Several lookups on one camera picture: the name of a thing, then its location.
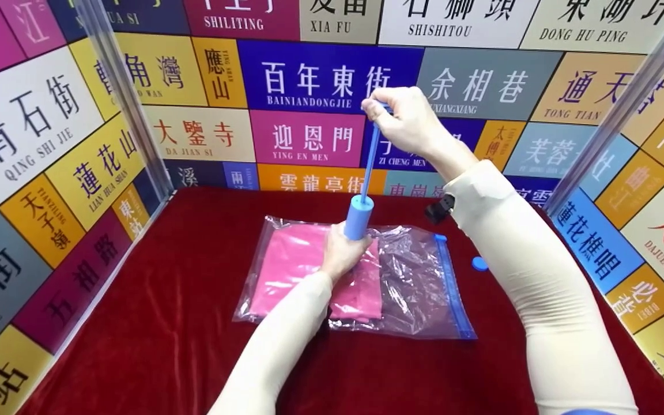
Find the sleeve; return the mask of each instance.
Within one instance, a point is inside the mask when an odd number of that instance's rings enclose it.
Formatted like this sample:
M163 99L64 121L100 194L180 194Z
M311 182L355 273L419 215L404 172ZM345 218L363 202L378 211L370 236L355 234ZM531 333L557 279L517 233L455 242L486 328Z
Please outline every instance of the sleeve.
M506 291L527 334L540 413L637 413L590 286L540 215L489 160L449 182L452 217Z
M327 316L332 280L306 276L263 319L208 415L271 415L306 344Z

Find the pink fabric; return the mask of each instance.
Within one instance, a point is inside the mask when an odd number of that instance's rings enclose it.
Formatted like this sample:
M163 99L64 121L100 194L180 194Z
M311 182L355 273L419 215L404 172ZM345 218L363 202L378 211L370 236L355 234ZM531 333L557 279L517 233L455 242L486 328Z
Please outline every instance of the pink fabric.
M250 313L265 316L305 276L319 270L329 226L291 224L275 229L266 248ZM373 241L358 265L342 277L330 300L332 318L367 322L380 318L378 242Z

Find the plastic bag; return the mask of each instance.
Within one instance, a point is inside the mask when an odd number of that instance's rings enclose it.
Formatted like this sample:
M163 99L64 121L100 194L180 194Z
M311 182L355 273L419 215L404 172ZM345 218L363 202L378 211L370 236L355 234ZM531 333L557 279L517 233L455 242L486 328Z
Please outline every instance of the plastic bag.
M266 216L235 321L259 323L322 263L329 224ZM374 242L337 283L329 328L417 339L476 339L445 236L413 227L369 229Z

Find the dark blue sign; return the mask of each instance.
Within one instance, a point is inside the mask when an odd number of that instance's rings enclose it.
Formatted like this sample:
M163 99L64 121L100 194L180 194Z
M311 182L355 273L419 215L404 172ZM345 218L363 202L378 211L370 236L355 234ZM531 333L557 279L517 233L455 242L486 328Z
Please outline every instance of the dark blue sign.
M163 160L171 182L182 187L227 187L222 162L205 160Z
M238 40L251 110L360 114L383 86L413 86L424 48Z
M580 187L550 218L601 294L644 262Z
M245 189L258 191L258 167L255 163L223 162L224 175L227 187L230 189Z
M560 182L560 179L545 177L506 176L506 179L527 202L540 207L553 196L555 186Z
M468 145L468 148L475 150L475 145L480 138L480 133L485 126L485 120L474 120L464 118L440 118L442 125L452 134L453 139L459 139ZM360 167L364 168L368 163L368 152L371 148L372 140L371 121L365 121L365 130L363 138L363 152L360 156ZM380 135L380 141L376 149L376 160L373 162L373 168L385 170L406 170L406 171L435 171L435 168L429 162L416 154L406 153L396 149L383 135Z
M84 21L71 0L48 0L68 42L86 35ZM102 0L115 32L189 35L183 2L173 0Z
M150 176L148 176L148 169L143 168L140 173L137 173L137 177L132 181L132 184L135 185L135 190L140 195L140 199L142 199L142 204L145 205L148 215L152 216L158 205L160 205L160 201L158 200L158 195L155 193L153 183L150 181Z

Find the red tablecloth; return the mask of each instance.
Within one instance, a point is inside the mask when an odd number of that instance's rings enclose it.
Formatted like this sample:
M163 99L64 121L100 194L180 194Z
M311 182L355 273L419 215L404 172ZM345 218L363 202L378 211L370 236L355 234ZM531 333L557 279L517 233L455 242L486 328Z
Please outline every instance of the red tablecloth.
M337 222L349 200L208 187L178 192L19 413L203 415L255 328L231 318L263 216ZM422 210L430 202L376 197L371 224L413 224L448 237L479 339L322 331L285 384L279 414L537 413L516 312L490 273L471 268L477 252L457 226L427 223ZM598 298L640 412L664 414L664 380Z

